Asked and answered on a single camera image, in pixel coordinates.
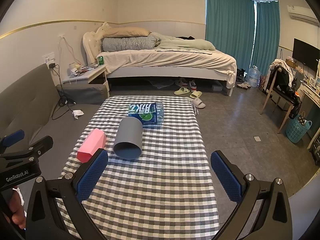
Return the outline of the person's hand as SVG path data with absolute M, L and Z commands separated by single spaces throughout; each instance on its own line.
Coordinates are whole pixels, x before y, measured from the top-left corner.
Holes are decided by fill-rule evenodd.
M 17 187 L 14 187 L 12 190 L 12 197 L 9 200 L 9 208 L 12 212 L 11 219 L 14 224 L 19 226 L 20 229 L 25 229 L 26 217 L 24 213 L 24 207 L 17 191 Z

